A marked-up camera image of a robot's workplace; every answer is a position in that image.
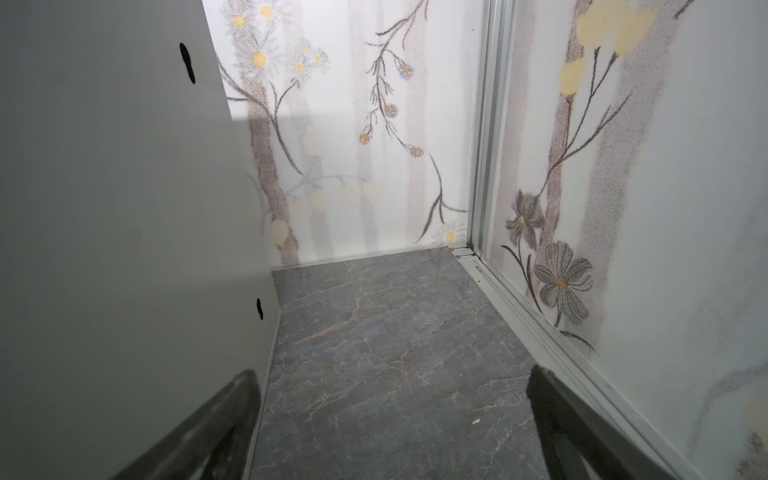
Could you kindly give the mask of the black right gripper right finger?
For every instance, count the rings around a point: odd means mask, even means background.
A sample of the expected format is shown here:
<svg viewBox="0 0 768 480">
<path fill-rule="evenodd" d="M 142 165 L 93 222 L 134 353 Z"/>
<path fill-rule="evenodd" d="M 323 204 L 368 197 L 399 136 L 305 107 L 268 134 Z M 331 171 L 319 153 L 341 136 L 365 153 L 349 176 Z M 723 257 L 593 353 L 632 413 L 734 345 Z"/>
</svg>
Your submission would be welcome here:
<svg viewBox="0 0 768 480">
<path fill-rule="evenodd" d="M 526 388 L 551 479 L 672 476 L 591 409 L 554 372 L 536 365 Z"/>
</svg>

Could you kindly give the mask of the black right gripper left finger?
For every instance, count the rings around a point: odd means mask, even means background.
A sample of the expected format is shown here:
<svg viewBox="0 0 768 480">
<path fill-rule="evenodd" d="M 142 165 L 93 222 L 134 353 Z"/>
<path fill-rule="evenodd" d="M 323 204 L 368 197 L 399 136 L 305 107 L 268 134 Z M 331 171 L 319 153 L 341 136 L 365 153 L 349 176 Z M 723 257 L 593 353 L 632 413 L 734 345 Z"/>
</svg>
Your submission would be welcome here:
<svg viewBox="0 0 768 480">
<path fill-rule="evenodd" d="M 115 479 L 243 479 L 261 411 L 257 375 L 244 370 Z"/>
</svg>

